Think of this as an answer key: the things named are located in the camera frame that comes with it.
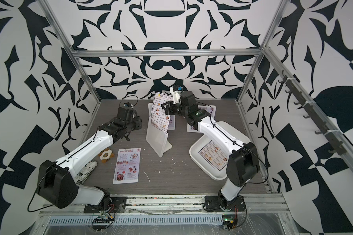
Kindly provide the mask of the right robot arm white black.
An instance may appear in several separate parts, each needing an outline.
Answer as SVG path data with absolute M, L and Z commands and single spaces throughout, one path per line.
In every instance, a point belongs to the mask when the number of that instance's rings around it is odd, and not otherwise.
M 208 111 L 199 108 L 191 91 L 174 91 L 170 88 L 170 92 L 173 101 L 161 105 L 165 114 L 183 117 L 189 125 L 217 144 L 225 154 L 227 180 L 219 197 L 223 202 L 233 201 L 260 170 L 256 146 L 239 140 L 220 126 Z

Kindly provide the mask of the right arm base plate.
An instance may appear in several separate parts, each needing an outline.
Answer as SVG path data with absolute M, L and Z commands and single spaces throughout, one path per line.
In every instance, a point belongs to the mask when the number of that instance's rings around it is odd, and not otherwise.
M 244 212 L 246 204 L 242 196 L 227 201 L 223 196 L 205 196 L 203 209 L 207 212 Z

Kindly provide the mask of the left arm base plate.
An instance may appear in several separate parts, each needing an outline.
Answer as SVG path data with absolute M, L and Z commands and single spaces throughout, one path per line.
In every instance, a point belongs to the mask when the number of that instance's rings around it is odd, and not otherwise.
M 93 206 L 86 204 L 84 213 L 118 213 L 123 212 L 126 208 L 127 197 L 115 196 L 110 198 L 104 198 L 99 205 Z

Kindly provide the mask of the dim sum menu sheet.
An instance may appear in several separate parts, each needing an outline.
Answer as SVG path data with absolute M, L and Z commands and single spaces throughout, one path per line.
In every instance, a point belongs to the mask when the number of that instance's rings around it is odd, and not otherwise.
M 156 92 L 154 96 L 154 102 L 152 105 L 151 113 L 151 124 L 158 130 L 167 133 L 171 117 L 165 114 L 162 108 L 162 104 L 172 101 L 173 98 L 170 95 L 166 95 L 160 92 Z

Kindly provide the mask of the brown white plush toy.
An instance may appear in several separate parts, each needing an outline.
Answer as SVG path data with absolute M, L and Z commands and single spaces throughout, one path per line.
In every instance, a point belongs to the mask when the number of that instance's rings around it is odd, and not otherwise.
M 114 158 L 115 154 L 113 153 L 113 151 L 111 149 L 106 148 L 105 150 L 100 152 L 98 154 L 98 156 L 99 156 L 99 159 L 101 160 L 102 163 L 106 163 L 110 159 Z

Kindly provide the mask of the wall hook rail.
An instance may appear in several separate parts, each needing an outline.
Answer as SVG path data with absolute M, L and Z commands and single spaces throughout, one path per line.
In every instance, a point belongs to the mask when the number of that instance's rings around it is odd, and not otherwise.
M 307 94 L 298 80 L 295 77 L 288 77 L 284 74 L 284 71 L 282 71 L 282 79 L 279 83 L 284 83 L 289 89 L 286 92 L 292 94 L 297 99 L 294 104 L 305 110 L 307 115 L 304 116 L 304 118 L 311 119 L 317 126 L 318 130 L 314 133 L 316 135 L 323 135 L 327 139 L 328 143 L 331 145 L 328 152 L 338 155 L 346 154 L 348 151 L 344 146 L 342 138 L 339 136 L 340 131 L 329 123 L 327 116 L 317 103 L 312 100 L 311 96 Z

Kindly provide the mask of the pink special menu sheet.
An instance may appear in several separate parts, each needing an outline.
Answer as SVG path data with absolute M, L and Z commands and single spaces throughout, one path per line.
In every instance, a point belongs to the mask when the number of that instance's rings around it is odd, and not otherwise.
M 117 155 L 113 184 L 137 183 L 141 148 L 120 149 Z

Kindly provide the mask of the white plastic tray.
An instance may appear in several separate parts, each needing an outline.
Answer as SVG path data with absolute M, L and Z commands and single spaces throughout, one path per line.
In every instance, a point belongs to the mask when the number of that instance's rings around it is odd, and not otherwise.
M 213 180 L 227 178 L 229 154 L 225 153 L 207 135 L 200 137 L 189 149 L 191 159 Z

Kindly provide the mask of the dim sum menu in tray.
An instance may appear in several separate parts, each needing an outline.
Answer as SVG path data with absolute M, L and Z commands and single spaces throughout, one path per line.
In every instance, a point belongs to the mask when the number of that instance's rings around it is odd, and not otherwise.
M 222 171 L 228 163 L 226 153 L 213 141 L 208 142 L 198 153 L 218 171 Z

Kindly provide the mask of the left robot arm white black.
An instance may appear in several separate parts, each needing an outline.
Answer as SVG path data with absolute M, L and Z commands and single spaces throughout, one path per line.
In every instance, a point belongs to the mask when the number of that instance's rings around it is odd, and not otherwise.
M 141 128 L 137 112 L 127 105 L 120 106 L 117 116 L 99 126 L 86 142 L 56 161 L 46 160 L 40 165 L 35 194 L 59 209 L 70 204 L 87 204 L 98 211 L 109 209 L 108 191 L 78 185 L 75 177 L 99 153 Z

